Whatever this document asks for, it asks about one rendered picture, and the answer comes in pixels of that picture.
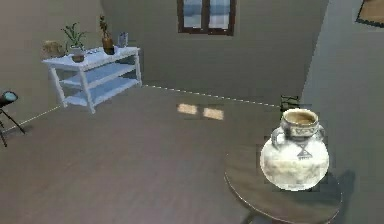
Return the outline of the framed picture with dark border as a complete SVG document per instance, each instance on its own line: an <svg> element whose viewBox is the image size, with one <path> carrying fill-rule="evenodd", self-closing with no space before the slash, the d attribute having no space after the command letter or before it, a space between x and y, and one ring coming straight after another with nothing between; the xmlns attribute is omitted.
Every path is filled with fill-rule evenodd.
<svg viewBox="0 0 384 224"><path fill-rule="evenodd" d="M363 0L356 22L384 28L384 0Z"/></svg>

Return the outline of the brown framed window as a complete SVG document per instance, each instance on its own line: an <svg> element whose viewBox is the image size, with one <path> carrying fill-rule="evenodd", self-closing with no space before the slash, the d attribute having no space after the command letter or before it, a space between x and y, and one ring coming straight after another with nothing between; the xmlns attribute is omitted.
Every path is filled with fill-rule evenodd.
<svg viewBox="0 0 384 224"><path fill-rule="evenodd" d="M179 33L233 36L236 0L177 0Z"/></svg>

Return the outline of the brown vase with dry plant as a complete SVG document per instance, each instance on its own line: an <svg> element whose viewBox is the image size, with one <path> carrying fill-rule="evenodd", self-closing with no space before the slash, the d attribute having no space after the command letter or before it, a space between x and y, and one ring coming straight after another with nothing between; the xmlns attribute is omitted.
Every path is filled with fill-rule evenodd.
<svg viewBox="0 0 384 224"><path fill-rule="evenodd" d="M110 36L110 33L108 32L108 25L105 21L104 15L101 15L99 17L99 26L102 31L102 45L103 45L104 52L107 55L114 55L115 54L114 44Z"/></svg>

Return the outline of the green plant in white pot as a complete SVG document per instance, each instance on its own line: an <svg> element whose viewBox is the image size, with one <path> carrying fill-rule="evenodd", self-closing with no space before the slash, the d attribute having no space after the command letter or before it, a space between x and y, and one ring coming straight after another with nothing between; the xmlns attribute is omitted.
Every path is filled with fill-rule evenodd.
<svg viewBox="0 0 384 224"><path fill-rule="evenodd" d="M65 42L65 49L67 53L69 53L72 48L80 48L81 50L84 49L82 39L85 37L86 32L78 31L76 26L77 23L73 23L72 25L66 25L62 28L62 31L67 36L67 40Z"/></svg>

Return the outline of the small dark green box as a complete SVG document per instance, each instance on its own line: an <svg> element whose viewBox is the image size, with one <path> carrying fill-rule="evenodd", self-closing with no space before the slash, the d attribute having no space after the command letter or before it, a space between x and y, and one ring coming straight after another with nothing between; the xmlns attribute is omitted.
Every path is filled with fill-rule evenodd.
<svg viewBox="0 0 384 224"><path fill-rule="evenodd" d="M288 109L299 108L300 100L298 96L286 96L282 95L280 98L280 111L285 112Z"/></svg>

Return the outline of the tan woven basket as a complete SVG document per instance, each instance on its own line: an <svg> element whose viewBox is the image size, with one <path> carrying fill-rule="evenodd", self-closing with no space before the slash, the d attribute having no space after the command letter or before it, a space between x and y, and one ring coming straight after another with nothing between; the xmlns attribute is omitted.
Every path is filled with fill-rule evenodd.
<svg viewBox="0 0 384 224"><path fill-rule="evenodd" d="M57 41L47 40L42 45L42 55L44 59L63 57L65 51Z"/></svg>

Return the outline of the white shelf table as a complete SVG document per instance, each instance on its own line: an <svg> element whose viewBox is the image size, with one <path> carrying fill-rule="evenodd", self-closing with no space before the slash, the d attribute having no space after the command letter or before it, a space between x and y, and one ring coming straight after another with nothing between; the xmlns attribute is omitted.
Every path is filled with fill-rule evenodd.
<svg viewBox="0 0 384 224"><path fill-rule="evenodd" d="M115 48L107 55L102 47L91 49L83 62L71 56L43 60L63 107L84 106L94 114L100 103L135 85L142 85L140 48Z"/></svg>

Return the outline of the round dark wooden table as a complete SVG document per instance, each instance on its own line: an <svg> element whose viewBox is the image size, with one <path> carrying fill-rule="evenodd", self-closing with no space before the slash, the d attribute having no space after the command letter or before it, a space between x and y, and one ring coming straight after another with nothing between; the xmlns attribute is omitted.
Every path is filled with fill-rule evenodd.
<svg viewBox="0 0 384 224"><path fill-rule="evenodd" d="M263 217L271 224L333 224L343 193L330 172L309 190L278 188L263 174L260 149L241 147L225 156L224 179L234 197L249 211L241 224Z"/></svg>

